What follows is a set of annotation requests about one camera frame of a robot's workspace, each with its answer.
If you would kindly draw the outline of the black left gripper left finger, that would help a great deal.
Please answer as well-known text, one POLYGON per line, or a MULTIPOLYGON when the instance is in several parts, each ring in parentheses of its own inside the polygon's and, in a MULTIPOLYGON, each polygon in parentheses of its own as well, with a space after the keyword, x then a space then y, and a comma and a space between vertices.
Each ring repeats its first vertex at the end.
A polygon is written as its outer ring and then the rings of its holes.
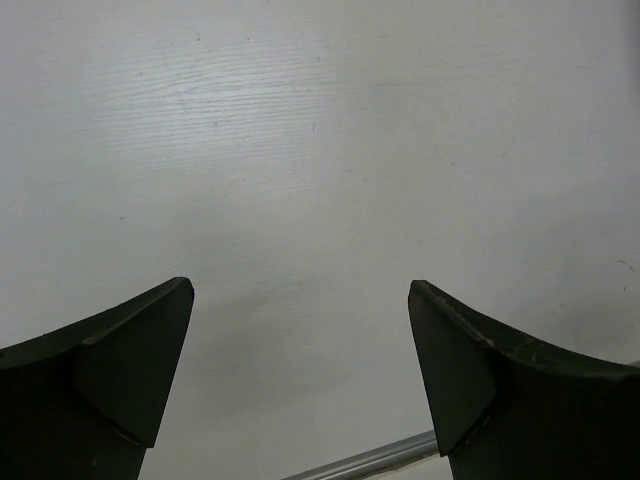
POLYGON ((154 447, 194 288, 170 279, 1 351, 4 479, 136 479, 154 447))

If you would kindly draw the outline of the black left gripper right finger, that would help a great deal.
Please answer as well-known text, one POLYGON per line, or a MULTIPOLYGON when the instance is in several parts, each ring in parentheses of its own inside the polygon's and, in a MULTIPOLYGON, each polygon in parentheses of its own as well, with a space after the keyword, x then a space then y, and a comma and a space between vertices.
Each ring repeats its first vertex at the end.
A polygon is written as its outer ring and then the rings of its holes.
POLYGON ((440 455, 457 479, 635 479, 639 370, 582 355, 415 280, 408 310, 440 455))

